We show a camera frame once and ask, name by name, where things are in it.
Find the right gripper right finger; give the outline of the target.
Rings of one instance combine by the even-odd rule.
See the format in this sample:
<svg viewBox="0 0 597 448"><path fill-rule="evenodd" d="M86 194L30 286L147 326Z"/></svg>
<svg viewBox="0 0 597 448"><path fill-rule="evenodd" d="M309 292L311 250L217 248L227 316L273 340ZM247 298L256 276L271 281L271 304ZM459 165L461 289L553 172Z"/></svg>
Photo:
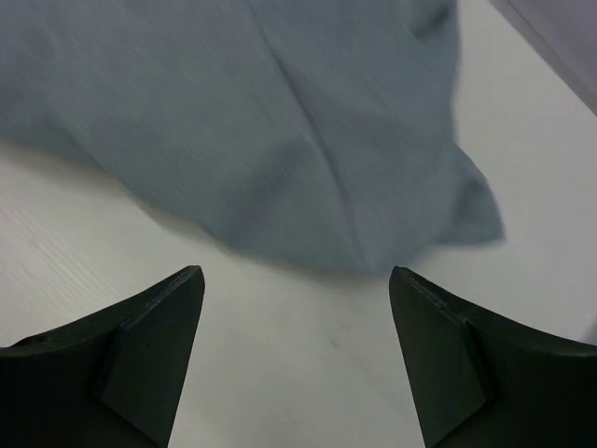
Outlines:
<svg viewBox="0 0 597 448"><path fill-rule="evenodd" d="M594 345L524 326L403 267L389 295L425 446L595 446Z"/></svg>

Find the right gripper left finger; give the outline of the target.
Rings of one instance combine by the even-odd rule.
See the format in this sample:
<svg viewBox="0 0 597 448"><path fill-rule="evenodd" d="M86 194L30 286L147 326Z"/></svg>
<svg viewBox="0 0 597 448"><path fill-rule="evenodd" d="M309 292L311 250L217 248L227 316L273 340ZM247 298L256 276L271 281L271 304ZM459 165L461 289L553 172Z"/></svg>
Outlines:
<svg viewBox="0 0 597 448"><path fill-rule="evenodd" d="M188 266L1 350L4 447L166 447L201 316Z"/></svg>

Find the striped pillowcase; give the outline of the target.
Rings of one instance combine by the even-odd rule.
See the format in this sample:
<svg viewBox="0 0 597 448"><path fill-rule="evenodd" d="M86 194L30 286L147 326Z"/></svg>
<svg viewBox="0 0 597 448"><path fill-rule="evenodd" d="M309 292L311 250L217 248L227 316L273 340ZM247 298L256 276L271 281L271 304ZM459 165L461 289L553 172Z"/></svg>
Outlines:
<svg viewBox="0 0 597 448"><path fill-rule="evenodd" d="M454 1L5 1L1 137L247 256L383 273L504 236Z"/></svg>

